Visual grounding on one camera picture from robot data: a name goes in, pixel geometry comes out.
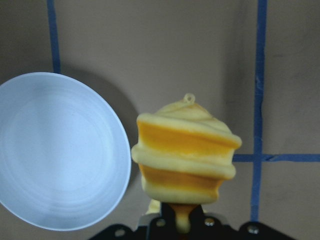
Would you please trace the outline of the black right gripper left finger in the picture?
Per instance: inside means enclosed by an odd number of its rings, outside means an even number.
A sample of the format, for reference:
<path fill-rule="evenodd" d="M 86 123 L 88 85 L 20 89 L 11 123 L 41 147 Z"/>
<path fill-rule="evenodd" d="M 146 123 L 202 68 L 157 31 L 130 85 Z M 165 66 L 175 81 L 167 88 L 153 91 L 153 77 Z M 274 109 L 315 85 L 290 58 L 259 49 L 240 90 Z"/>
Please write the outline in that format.
<path fill-rule="evenodd" d="M 167 204 L 161 203 L 158 213 L 140 217 L 135 230 L 124 224 L 112 224 L 97 233 L 92 240 L 174 240 L 175 212 Z"/>

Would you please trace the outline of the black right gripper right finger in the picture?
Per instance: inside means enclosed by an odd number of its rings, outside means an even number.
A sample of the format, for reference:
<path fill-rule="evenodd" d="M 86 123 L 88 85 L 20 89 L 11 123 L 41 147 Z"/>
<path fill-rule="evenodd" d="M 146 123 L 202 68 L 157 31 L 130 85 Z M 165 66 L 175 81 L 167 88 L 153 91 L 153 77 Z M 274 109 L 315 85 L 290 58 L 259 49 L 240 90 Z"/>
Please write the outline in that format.
<path fill-rule="evenodd" d="M 233 229 L 212 214 L 204 213 L 197 205 L 188 215 L 190 222 L 189 240 L 292 240 L 293 238 L 268 225 L 248 221 L 238 230 Z"/>

